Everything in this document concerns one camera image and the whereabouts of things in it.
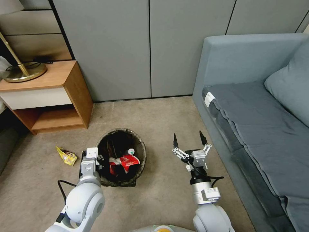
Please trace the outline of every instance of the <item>bedside table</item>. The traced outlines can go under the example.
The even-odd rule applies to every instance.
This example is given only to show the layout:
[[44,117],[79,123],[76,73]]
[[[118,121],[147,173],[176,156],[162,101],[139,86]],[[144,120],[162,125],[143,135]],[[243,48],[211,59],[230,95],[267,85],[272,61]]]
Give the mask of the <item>bedside table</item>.
[[77,61],[46,64],[42,76],[0,81],[0,97],[32,134],[88,128],[93,102]]

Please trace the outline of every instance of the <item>nightstand drawer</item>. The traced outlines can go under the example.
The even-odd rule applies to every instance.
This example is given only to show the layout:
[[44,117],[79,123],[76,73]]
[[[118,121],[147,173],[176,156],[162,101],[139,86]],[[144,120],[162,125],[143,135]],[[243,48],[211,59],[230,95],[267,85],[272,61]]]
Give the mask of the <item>nightstand drawer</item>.
[[13,110],[72,104],[63,87],[54,89],[1,92],[0,97]]

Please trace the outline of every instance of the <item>floor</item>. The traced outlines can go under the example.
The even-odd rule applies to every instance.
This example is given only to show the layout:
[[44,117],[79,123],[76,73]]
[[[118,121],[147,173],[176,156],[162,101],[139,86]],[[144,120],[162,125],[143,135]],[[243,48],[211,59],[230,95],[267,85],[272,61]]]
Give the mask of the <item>floor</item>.
[[[181,149],[202,148],[199,130],[211,142],[191,97],[119,101],[94,105],[87,130],[70,130],[22,138],[0,176],[2,231],[45,231],[63,208],[57,180],[76,183],[79,160],[63,163],[55,146],[77,154],[96,145],[113,128],[130,128],[143,139],[147,163],[133,188],[103,187],[103,212],[92,231],[126,232],[151,224],[194,229],[196,206],[185,164],[172,154],[173,133]],[[216,150],[208,154],[208,174],[224,176],[216,184],[221,205],[236,231],[254,231],[251,221]],[[71,187],[66,186],[68,194]]]

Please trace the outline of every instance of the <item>sofa armrest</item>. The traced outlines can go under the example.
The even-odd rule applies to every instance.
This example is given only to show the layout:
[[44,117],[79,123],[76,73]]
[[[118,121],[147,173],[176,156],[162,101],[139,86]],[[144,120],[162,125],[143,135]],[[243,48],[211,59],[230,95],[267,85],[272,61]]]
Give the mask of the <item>sofa armrest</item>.
[[207,37],[193,98],[201,98],[205,86],[265,80],[286,66],[308,37],[304,33]]

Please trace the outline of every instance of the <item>trash can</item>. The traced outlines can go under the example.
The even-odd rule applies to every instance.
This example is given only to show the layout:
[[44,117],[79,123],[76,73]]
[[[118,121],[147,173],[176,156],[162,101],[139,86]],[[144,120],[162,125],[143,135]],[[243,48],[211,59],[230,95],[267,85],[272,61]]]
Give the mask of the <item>trash can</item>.
[[[101,185],[112,187],[133,187],[136,185],[136,179],[142,174],[146,163],[146,147],[142,139],[132,130],[117,128],[104,134],[97,143],[98,153],[102,155],[102,168],[97,170],[100,174]],[[128,173],[125,173],[122,166],[117,166],[115,172],[117,176],[111,174],[109,158],[120,158],[130,148],[135,150],[140,164],[129,167]]]

